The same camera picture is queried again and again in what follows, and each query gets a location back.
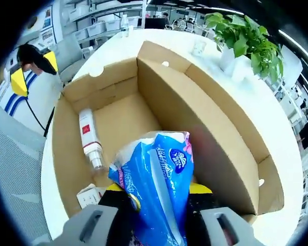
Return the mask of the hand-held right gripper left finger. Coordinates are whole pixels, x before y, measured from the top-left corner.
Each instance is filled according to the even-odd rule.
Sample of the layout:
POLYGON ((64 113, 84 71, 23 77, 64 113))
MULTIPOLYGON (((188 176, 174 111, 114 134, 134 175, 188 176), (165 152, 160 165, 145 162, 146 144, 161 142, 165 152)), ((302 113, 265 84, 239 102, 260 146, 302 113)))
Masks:
POLYGON ((73 215, 53 245, 129 245, 136 212, 127 193, 117 184, 105 191, 98 204, 73 215))

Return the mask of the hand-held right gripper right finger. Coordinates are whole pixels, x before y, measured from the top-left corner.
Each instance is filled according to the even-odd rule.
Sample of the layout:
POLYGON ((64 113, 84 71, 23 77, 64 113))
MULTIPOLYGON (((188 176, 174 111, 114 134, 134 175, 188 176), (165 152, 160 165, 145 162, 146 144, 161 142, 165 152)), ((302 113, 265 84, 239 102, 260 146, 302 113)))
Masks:
POLYGON ((188 245, 262 245, 252 226, 228 207, 219 207, 212 191, 192 183, 187 201, 188 245))

